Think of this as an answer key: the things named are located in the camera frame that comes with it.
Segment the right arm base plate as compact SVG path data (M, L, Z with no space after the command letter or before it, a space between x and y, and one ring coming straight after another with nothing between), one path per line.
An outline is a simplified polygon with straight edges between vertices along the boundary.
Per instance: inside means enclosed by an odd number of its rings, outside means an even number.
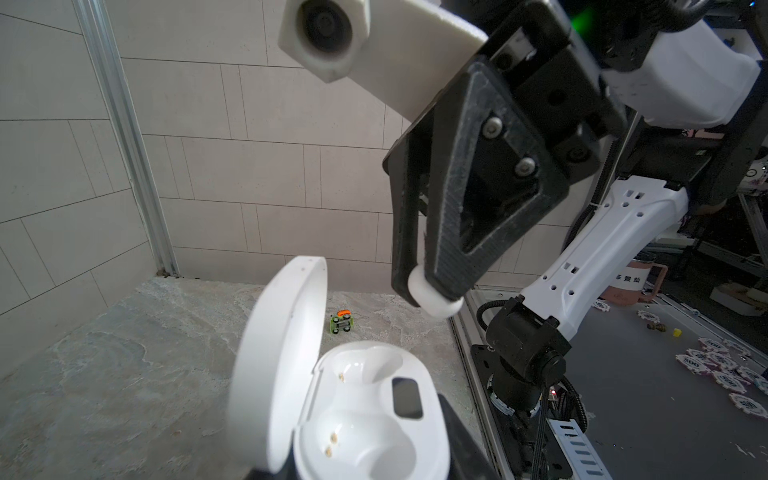
M523 416L507 414L499 410L492 402L490 389L498 355L484 345L472 345L470 354L481 382L480 392L489 404L490 431L494 432L491 438L498 439L494 461L516 479L529 479L538 427L538 407L535 407L533 416L528 413ZM544 459L541 472L545 479L572 478L573 470L550 427L546 428L544 434L542 453Z

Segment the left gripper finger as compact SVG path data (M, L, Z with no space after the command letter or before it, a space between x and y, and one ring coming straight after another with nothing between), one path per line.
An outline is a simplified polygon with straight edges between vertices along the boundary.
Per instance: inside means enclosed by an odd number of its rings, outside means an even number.
M443 418L446 425L450 469L448 480L492 480L498 473L486 458L483 450L472 438L469 430L461 422L447 398L439 394Z

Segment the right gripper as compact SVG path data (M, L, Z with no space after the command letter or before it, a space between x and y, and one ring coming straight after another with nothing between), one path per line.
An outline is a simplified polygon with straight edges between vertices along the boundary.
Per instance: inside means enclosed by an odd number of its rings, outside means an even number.
M455 300L598 170L627 118L558 2L443 7L487 34L479 52L502 75L475 57L433 109L425 276Z

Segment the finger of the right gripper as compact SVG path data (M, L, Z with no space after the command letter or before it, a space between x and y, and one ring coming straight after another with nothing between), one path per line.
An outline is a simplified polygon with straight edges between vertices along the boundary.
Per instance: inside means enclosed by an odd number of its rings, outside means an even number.
M420 304L410 293L408 279L416 268L418 216L422 178L429 174L433 113L426 113L398 139L383 161L392 200L391 286L410 305Z

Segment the white earbud case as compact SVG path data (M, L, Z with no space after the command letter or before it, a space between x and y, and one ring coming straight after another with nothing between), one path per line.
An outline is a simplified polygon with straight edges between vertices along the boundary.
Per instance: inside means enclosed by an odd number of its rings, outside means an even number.
M444 479L449 437L425 365L378 341L320 349L324 258L297 256L265 286L239 342L226 438L233 459L301 479Z

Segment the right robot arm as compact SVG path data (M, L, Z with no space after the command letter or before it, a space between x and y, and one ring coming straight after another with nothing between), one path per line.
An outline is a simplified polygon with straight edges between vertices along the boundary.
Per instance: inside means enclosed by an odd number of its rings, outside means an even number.
M486 331L494 392L528 409L559 382L593 301L664 229L723 202L767 131L767 65L726 46L708 1L512 1L387 154L392 286L450 316L490 266L595 172L597 146L650 125L607 202Z

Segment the white earbud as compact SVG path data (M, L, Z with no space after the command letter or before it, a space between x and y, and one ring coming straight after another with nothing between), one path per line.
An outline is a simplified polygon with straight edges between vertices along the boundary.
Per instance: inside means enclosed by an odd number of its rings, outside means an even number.
M427 280L422 264L417 264L407 280L408 292L430 317L447 319L456 315L464 305L464 299L449 300Z

